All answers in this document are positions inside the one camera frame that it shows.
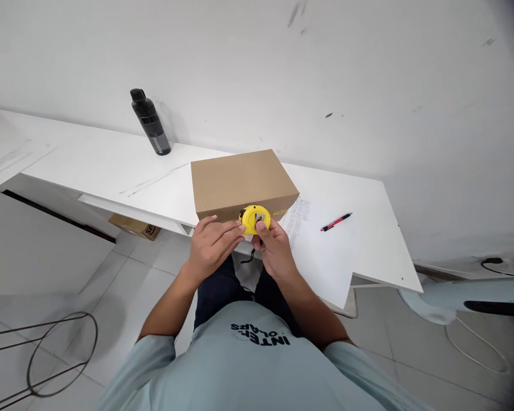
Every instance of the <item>person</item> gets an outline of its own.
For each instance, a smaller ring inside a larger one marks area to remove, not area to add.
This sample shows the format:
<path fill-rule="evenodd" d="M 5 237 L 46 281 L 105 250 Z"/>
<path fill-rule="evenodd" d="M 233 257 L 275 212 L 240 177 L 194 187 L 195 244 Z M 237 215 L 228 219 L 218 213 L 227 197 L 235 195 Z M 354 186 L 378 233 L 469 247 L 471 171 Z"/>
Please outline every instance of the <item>person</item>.
<path fill-rule="evenodd" d="M 96 410 L 422 410 L 349 339 L 295 265 L 276 221 L 258 222 L 263 271 L 240 286 L 239 221 L 199 222 L 190 256 L 152 309 Z M 186 353 L 174 341 L 198 291 Z"/>

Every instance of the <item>bottle label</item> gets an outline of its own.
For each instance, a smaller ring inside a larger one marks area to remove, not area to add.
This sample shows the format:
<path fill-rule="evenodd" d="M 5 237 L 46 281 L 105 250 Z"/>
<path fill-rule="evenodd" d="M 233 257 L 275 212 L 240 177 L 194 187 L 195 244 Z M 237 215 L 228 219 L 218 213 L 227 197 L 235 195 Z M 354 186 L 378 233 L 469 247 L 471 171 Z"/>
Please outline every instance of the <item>bottle label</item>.
<path fill-rule="evenodd" d="M 158 143 L 158 139 L 156 137 L 151 137 L 152 141 L 154 142 L 154 146 L 156 147 L 156 151 L 158 154 L 162 154 L 162 148 L 160 147 L 160 143 Z"/>

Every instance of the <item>wire frame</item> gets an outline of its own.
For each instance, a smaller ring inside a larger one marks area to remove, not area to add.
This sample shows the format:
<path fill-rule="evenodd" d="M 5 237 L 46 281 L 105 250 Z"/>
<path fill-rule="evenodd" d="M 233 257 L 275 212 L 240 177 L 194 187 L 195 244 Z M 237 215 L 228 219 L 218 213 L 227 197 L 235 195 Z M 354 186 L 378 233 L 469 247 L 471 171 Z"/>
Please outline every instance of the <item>wire frame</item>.
<path fill-rule="evenodd" d="M 75 320 L 81 320 L 81 319 L 84 319 L 84 318 L 90 318 L 94 327 L 95 327 L 95 339 L 94 339 L 94 342 L 93 342 L 93 347 L 91 348 L 91 353 L 88 357 L 88 359 L 86 361 L 83 361 L 83 362 L 80 362 L 79 364 L 76 364 L 64 371 L 61 371 L 60 373 L 57 373 L 51 377 L 48 377 L 46 378 L 45 380 L 42 380 L 40 382 L 37 382 L 37 383 L 33 383 L 31 381 L 31 378 L 30 378 L 30 371 L 32 369 L 32 366 L 33 366 L 33 361 L 34 361 L 34 356 L 36 355 L 36 352 L 38 351 L 38 348 L 40 348 L 40 344 L 42 343 L 42 341 L 50 334 L 50 332 L 58 325 L 58 324 L 61 324 L 61 323 L 65 323 L 65 322 L 68 322 L 68 321 L 75 321 Z M 15 328 L 15 329 L 11 329 L 11 330 L 7 330 L 7 331 L 0 331 L 0 335 L 2 334 L 8 334 L 8 333 L 12 333 L 12 332 L 16 332 L 16 331 L 22 331 L 22 330 L 25 330 L 25 329 L 30 329 L 30 328 L 36 328 L 36 327 L 43 327 L 45 325 L 52 325 L 52 327 L 46 331 L 46 333 L 40 337 L 40 338 L 37 338 L 37 339 L 33 339 L 33 340 L 29 340 L 29 341 L 24 341 L 24 342 L 20 342 L 18 344 L 12 344 L 12 345 L 8 345 L 8 346 L 5 346 L 5 347 L 2 347 L 0 348 L 0 351 L 2 350 L 5 350 L 5 349 L 8 349 L 8 348 L 13 348 L 15 346 L 18 346 L 18 345 L 23 345 L 23 344 L 28 344 L 28 343 L 33 343 L 33 342 L 36 342 L 38 341 L 38 344 L 36 346 L 36 348 L 34 349 L 34 352 L 33 354 L 31 355 L 30 357 L 30 361 L 29 361 L 29 366 L 27 368 L 27 388 L 25 388 L 24 390 L 21 390 L 7 398 L 4 398 L 3 400 L 0 400 L 0 404 L 3 404 L 4 402 L 7 402 L 8 400 L 11 400 L 15 397 L 17 397 L 18 395 L 21 395 L 23 393 L 27 393 L 26 395 L 22 396 L 21 398 L 18 398 L 4 406 L 2 406 L 0 408 L 0 410 L 3 410 L 5 408 L 8 408 L 9 406 L 13 405 L 13 404 L 16 404 L 22 400 L 24 400 L 25 398 L 28 398 L 30 396 L 35 396 L 35 397 L 40 397 L 40 398 L 47 398 L 47 397 L 52 397 L 54 395 L 57 395 L 59 394 L 60 392 L 66 390 L 68 387 L 70 387 L 74 381 L 76 381 L 78 379 L 78 377 L 80 375 L 82 375 L 83 371 L 86 369 L 87 367 L 87 364 L 88 362 L 90 362 L 92 356 L 93 356 L 93 353 L 95 352 L 95 346 L 97 345 L 97 337 L 98 337 L 98 331 L 99 331 L 99 328 L 97 327 L 97 321 L 95 321 L 95 317 L 91 314 L 89 314 L 88 312 L 85 312 L 85 311 L 77 311 L 77 312 L 74 312 L 74 313 L 71 313 L 71 314 L 68 314 L 66 315 L 65 317 L 61 318 L 60 320 L 58 321 L 51 321 L 49 323 L 41 323 L 41 324 L 37 324 L 37 325 L 30 325 L 28 327 L 21 327 L 21 328 Z M 42 385 L 44 385 L 45 383 L 53 380 L 54 378 L 56 377 L 59 377 L 79 366 L 83 366 L 82 369 L 78 372 L 78 374 L 76 375 L 76 377 L 70 381 L 67 385 L 65 385 L 64 387 L 58 389 L 57 391 L 54 391 L 50 394 L 42 394 L 42 393 L 39 393 L 38 391 L 36 391 L 36 388 L 37 387 L 40 387 Z"/>

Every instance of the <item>black water bottle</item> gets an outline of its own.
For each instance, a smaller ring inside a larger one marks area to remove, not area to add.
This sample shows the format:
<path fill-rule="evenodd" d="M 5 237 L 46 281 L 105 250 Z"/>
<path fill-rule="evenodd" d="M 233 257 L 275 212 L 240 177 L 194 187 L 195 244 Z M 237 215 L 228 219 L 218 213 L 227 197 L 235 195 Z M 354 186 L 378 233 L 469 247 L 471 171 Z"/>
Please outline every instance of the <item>black water bottle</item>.
<path fill-rule="evenodd" d="M 160 122 L 160 117 L 156 113 L 156 108 L 151 99 L 145 96 L 144 91 L 140 88 L 134 88 L 130 91 L 131 106 L 137 118 L 139 119 L 143 130 L 147 135 L 156 154 L 166 155 L 171 152 L 171 147 L 167 141 L 166 133 Z"/>

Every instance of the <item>dark pants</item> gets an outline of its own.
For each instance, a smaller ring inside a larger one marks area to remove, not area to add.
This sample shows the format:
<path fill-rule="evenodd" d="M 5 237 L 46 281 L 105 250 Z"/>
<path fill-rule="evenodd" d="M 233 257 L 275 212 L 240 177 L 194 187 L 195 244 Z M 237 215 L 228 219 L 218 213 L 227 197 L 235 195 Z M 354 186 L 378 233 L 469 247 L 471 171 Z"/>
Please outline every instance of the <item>dark pants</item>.
<path fill-rule="evenodd" d="M 267 273 L 265 268 L 263 267 L 255 294 L 253 294 L 251 291 L 242 288 L 240 281 L 236 278 L 234 261 L 231 255 L 198 288 L 194 328 L 212 318 L 227 304 L 234 301 L 253 300 L 284 320 L 295 337 L 303 336 L 299 324 L 295 321 L 276 281 Z"/>

